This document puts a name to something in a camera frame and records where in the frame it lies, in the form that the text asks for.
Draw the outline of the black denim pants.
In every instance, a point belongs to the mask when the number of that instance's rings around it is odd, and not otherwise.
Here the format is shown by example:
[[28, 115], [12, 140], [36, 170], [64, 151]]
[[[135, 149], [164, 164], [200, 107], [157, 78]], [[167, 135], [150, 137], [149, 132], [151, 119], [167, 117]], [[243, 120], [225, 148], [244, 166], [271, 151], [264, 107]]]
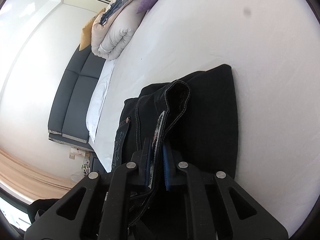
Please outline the black denim pants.
[[130, 202], [132, 239], [185, 239], [180, 212], [184, 204], [167, 190], [163, 146], [176, 162], [196, 166], [202, 175], [224, 171], [235, 175], [238, 113], [232, 69], [221, 65], [191, 73], [171, 83], [152, 84], [127, 99], [116, 132], [112, 171], [131, 161], [149, 138], [150, 192]]

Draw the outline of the dark grey padded headboard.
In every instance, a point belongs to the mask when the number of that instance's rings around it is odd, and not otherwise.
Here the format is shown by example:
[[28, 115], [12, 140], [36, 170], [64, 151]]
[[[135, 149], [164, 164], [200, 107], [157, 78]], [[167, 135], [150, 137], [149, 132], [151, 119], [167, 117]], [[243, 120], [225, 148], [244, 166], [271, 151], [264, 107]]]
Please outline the dark grey padded headboard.
[[76, 48], [64, 71], [48, 120], [48, 139], [89, 152], [86, 115], [105, 60], [91, 46]]

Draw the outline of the white flat pillow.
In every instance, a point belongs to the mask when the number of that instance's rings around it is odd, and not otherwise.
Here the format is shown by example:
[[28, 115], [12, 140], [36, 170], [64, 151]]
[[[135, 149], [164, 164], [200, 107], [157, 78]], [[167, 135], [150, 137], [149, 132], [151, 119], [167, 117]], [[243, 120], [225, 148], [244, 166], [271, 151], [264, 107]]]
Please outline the white flat pillow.
[[117, 59], [112, 61], [105, 61], [97, 85], [93, 91], [87, 115], [86, 115], [86, 127], [89, 132], [89, 138], [92, 142], [95, 142], [96, 133], [99, 125], [100, 116], [103, 110], [105, 98], [110, 86], [110, 80]]

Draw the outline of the folded beige duvet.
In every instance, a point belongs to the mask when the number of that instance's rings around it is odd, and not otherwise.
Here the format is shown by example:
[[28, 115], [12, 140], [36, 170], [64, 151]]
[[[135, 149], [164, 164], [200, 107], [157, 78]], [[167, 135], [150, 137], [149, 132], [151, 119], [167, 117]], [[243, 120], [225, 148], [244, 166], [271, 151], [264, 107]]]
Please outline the folded beige duvet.
[[101, 24], [103, 13], [92, 25], [92, 53], [107, 61], [117, 59], [133, 38], [144, 13], [138, 13], [141, 0], [123, 0]]

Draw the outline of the mustard yellow pillow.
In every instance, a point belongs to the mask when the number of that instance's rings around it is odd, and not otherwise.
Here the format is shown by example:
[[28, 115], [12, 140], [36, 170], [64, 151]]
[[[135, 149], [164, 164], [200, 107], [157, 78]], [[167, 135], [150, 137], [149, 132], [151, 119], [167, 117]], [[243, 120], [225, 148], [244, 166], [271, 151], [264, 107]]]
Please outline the mustard yellow pillow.
[[91, 44], [91, 36], [92, 36], [92, 26], [96, 18], [103, 12], [106, 11], [106, 8], [101, 9], [94, 17], [92, 17], [82, 28], [79, 50], [82, 51], [87, 48]]

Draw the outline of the white bed mattress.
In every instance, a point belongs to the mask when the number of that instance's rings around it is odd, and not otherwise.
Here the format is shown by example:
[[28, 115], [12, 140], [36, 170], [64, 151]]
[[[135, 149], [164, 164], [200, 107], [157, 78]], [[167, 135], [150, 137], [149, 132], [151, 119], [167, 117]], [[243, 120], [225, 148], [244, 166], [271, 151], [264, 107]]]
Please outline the white bed mattress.
[[93, 148], [111, 169], [124, 101], [143, 87], [232, 67], [236, 181], [293, 235], [319, 197], [315, 0], [159, 0], [114, 65]]

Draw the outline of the folded blue jeans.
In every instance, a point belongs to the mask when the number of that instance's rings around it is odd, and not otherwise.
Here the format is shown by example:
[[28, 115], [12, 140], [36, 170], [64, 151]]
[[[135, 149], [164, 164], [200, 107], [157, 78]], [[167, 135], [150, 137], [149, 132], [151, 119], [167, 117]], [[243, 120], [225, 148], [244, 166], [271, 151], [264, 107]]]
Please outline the folded blue jeans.
[[113, 14], [115, 14], [123, 6], [130, 4], [132, 1], [133, 0], [113, 0], [109, 4], [110, 7], [102, 14], [99, 24], [104, 25]]

